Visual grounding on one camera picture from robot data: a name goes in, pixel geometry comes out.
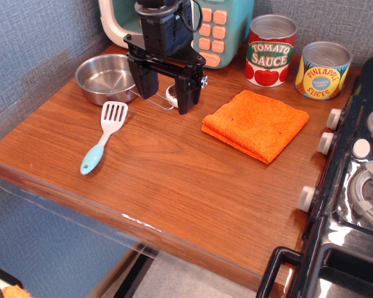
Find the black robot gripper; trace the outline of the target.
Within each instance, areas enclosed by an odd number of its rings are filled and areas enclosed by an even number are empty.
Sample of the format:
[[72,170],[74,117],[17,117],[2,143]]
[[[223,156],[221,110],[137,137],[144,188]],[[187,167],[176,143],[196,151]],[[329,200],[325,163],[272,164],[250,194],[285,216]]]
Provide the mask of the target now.
[[148,99],[159,90],[158,75],[173,78],[178,112],[186,114],[207,85],[206,60],[191,47],[190,11],[140,14],[142,33],[124,37],[127,60],[139,96]]

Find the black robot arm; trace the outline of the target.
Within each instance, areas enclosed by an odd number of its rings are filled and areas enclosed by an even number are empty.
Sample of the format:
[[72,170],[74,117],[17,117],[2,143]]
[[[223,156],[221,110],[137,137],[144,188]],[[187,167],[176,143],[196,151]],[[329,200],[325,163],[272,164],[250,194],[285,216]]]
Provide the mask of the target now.
[[158,75],[173,78],[180,114],[200,100],[207,84],[203,55],[191,43],[202,23],[193,25],[190,1],[137,1],[142,33],[128,34],[127,59],[139,96],[148,99],[159,90]]

